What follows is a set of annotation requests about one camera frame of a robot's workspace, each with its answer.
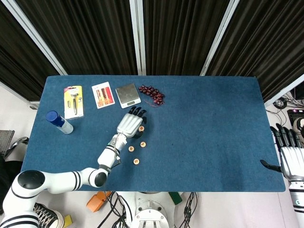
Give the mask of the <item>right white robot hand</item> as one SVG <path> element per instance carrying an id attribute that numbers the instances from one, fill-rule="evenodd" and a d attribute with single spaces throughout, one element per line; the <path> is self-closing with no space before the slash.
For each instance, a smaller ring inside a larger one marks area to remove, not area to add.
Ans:
<path id="1" fill-rule="evenodd" d="M 275 137 L 275 142 L 279 152 L 280 166 L 260 160 L 261 164 L 279 173 L 290 182 L 304 180 L 304 145 L 301 143 L 299 135 L 293 129 L 276 124 L 276 128 L 270 127 Z"/>

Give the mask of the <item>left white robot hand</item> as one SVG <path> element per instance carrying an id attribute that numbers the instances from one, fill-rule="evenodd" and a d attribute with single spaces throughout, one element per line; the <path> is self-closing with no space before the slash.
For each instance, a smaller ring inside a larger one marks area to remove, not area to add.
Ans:
<path id="1" fill-rule="evenodd" d="M 139 128 L 142 124 L 147 124 L 147 117 L 144 116 L 146 112 L 141 107 L 133 106 L 118 124 L 117 133 L 123 134 L 127 139 L 140 138 L 143 132 L 140 132 Z"/>

